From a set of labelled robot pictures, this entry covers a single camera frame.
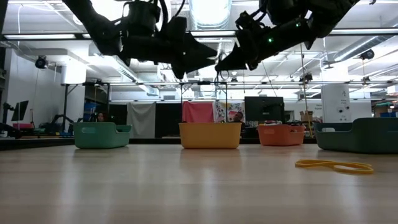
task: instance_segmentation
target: dark green bin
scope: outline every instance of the dark green bin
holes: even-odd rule
[[[80,149],[112,149],[129,144],[130,125],[84,122],[73,125],[75,146]]]
[[[322,131],[333,128],[334,132]],[[321,149],[365,154],[398,154],[398,118],[359,118],[353,123],[315,123]]]

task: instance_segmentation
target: pink cloth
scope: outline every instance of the pink cloth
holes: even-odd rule
[[[182,108],[182,121],[188,123],[214,123],[212,103],[184,102]]]

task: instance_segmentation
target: gray curtain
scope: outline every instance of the gray curtain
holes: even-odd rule
[[[128,103],[127,124],[132,125],[130,138],[155,138],[156,103]]]

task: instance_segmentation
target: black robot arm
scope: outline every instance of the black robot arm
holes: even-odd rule
[[[162,9],[158,0],[127,1],[124,6],[129,7],[129,14],[116,21],[99,15],[90,0],[63,1],[86,27],[98,50],[119,56],[128,66],[131,58],[170,63],[175,76],[182,79],[187,72],[215,63],[209,58],[217,56],[217,51],[186,33],[186,18],[173,16],[169,21],[164,0],[159,0]],[[161,13],[162,28],[157,30]]]
[[[326,37],[357,2],[359,0],[260,0],[256,12],[244,11],[236,20],[239,46],[235,44],[216,70],[254,70],[264,59],[297,44],[305,43],[310,49],[316,38]],[[312,14],[306,19],[308,11]],[[275,27],[260,22],[265,14]]]

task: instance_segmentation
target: red object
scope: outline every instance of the red object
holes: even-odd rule
[[[182,121],[188,123],[214,123],[212,103],[190,103],[182,105]]]
[[[34,129],[33,124],[12,124],[12,127],[16,129]]]
[[[304,126],[260,125],[258,130],[263,146],[298,146],[304,142]]]

